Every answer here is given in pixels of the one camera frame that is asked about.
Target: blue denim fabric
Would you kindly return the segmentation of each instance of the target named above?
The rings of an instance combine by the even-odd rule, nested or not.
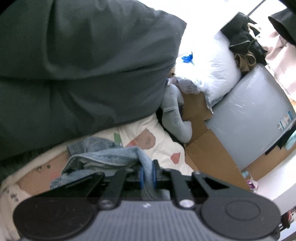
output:
[[[104,172],[112,176],[121,168],[129,168],[141,163],[144,169],[145,200],[170,199],[166,190],[155,190],[152,178],[152,160],[139,147],[123,148],[116,143],[99,137],[87,137],[83,141],[68,145],[70,158],[62,170],[62,176],[53,180],[50,189],[54,189],[81,179],[95,172]]]

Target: green shape on sheet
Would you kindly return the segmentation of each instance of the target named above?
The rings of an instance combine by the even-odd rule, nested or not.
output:
[[[121,144],[121,138],[120,138],[120,135],[117,134],[117,133],[114,133],[114,142],[118,145]]]

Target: pink fabric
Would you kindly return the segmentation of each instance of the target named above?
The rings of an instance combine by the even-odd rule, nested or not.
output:
[[[283,39],[270,22],[261,26],[258,42],[266,49],[268,70],[287,96],[296,101],[296,48]]]

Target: gray plastic storage bin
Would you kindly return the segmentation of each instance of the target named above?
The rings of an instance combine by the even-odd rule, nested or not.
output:
[[[242,78],[213,112],[206,125],[240,170],[265,153],[296,118],[285,92],[261,64]]]

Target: white logo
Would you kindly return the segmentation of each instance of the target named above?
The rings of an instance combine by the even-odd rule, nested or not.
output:
[[[146,203],[146,204],[143,205],[143,207],[144,208],[149,208],[149,207],[151,207],[151,204],[150,203]]]

